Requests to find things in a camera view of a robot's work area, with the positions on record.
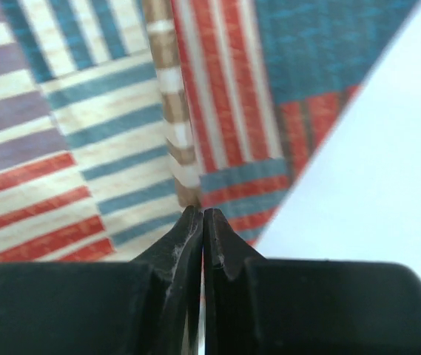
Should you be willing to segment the striped patchwork placemat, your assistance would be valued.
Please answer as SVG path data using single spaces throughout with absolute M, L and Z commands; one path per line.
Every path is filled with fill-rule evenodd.
M 0 1 L 0 263 L 255 242 L 415 1 Z

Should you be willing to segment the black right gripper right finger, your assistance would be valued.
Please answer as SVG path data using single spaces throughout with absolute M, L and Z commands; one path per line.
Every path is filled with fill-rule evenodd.
M 207 354 L 421 354 L 421 280 L 396 263 L 267 259 L 203 216 Z

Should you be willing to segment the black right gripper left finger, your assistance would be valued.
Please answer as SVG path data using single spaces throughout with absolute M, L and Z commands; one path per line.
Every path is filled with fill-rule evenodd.
M 196 354 L 203 214 L 128 262 L 0 263 L 0 354 Z

